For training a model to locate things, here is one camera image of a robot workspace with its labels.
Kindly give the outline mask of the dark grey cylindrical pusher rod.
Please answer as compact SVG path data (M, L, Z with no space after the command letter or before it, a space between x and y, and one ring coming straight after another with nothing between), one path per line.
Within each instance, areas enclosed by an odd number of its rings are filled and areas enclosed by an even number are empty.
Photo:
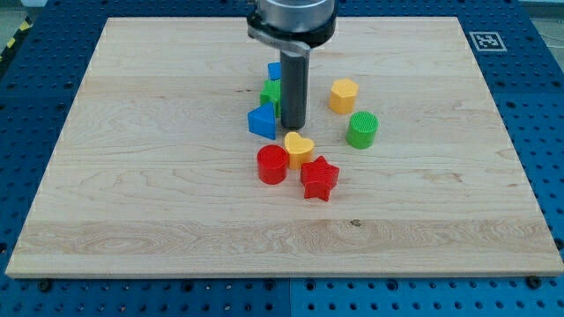
M308 58L280 52L280 119L284 128L301 129L305 125L308 98Z

